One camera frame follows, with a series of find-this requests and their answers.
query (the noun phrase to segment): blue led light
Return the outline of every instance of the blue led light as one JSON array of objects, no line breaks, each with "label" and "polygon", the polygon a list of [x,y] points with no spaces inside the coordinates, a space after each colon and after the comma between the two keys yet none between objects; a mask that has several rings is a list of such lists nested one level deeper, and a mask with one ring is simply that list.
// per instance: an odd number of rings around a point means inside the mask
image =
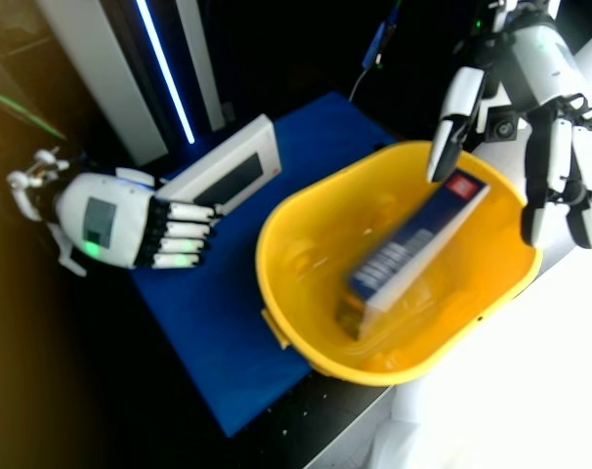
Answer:
[{"label": "blue led light", "polygon": [[161,74],[166,80],[166,85],[168,86],[168,91],[170,92],[172,102],[175,104],[175,108],[177,110],[177,113],[179,114],[179,119],[181,120],[181,125],[183,125],[183,130],[186,133],[188,142],[193,144],[194,135],[191,133],[190,123],[188,122],[188,117],[186,116],[186,112],[183,109],[181,98],[179,98],[179,92],[177,91],[177,87],[175,86],[175,81],[172,79],[172,74],[170,73],[170,67],[168,66],[168,62],[166,61],[166,56],[164,56],[163,50],[161,49],[161,43],[159,42],[159,37],[157,36],[157,31],[155,30],[155,25],[153,24],[152,18],[150,17],[150,11],[148,10],[147,2],[146,0],[136,0],[136,3],[138,4],[138,8],[140,9],[140,15],[142,16],[142,20],[144,21],[144,26],[147,29],[148,38],[150,39],[150,44],[152,45],[152,50],[155,52],[155,56],[157,57],[157,61],[159,62]]}]

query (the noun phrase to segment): robotic arm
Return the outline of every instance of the robotic arm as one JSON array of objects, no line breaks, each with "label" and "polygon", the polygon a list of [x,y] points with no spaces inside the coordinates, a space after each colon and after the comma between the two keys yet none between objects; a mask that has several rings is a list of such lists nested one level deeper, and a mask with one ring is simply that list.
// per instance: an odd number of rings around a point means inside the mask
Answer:
[{"label": "robotic arm", "polygon": [[60,247],[60,263],[75,274],[86,271],[70,258],[72,247],[99,261],[126,269],[189,268],[220,218],[217,206],[200,206],[155,195],[152,176],[118,169],[117,175],[80,174],[60,178],[67,161],[45,150],[27,171],[8,176],[21,213],[45,221]]},{"label": "robotic arm", "polygon": [[[592,248],[592,107],[586,82],[554,24],[558,8],[558,0],[488,5],[491,31],[471,39],[473,62],[459,69],[448,88],[427,180],[438,182],[452,172],[476,123],[486,84],[501,80],[514,122],[520,116],[532,127],[526,152],[524,241],[546,246],[553,220],[561,214],[558,206],[565,204],[572,238]],[[515,124],[503,125],[511,128],[498,133],[514,133]]]}]

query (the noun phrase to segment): green led indicator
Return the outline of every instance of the green led indicator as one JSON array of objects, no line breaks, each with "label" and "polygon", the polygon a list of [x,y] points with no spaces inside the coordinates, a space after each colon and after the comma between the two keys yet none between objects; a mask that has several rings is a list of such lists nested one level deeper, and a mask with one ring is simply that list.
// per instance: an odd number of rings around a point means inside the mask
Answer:
[{"label": "green led indicator", "polygon": [[188,264],[188,259],[186,256],[179,255],[175,257],[175,266],[177,267],[184,267]]},{"label": "green led indicator", "polygon": [[85,241],[85,244],[83,245],[83,250],[86,252],[88,256],[99,257],[101,248],[95,242]]}]

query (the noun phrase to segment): blue mat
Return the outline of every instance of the blue mat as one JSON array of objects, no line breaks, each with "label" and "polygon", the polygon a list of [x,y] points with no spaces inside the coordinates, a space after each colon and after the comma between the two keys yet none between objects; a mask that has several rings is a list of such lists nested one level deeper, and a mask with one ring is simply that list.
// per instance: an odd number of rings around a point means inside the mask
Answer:
[{"label": "blue mat", "polygon": [[260,314],[264,221],[292,193],[396,140],[336,93],[282,117],[275,132],[282,173],[220,222],[202,268],[131,273],[229,437],[310,371],[296,351],[280,350]]}]

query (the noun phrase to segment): yellow plastic container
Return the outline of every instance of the yellow plastic container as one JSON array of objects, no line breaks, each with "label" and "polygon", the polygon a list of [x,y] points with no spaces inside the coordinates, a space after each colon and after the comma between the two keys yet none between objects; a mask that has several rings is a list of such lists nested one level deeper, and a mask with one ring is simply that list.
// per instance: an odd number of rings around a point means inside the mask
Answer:
[{"label": "yellow plastic container", "polygon": [[425,181],[430,143],[401,143],[292,195],[257,244],[262,312],[283,348],[320,372],[373,386],[403,383],[536,276],[541,252],[520,236],[524,201],[495,170],[463,152],[459,167],[489,193],[394,313],[360,341],[334,320],[352,268],[437,187]]}]

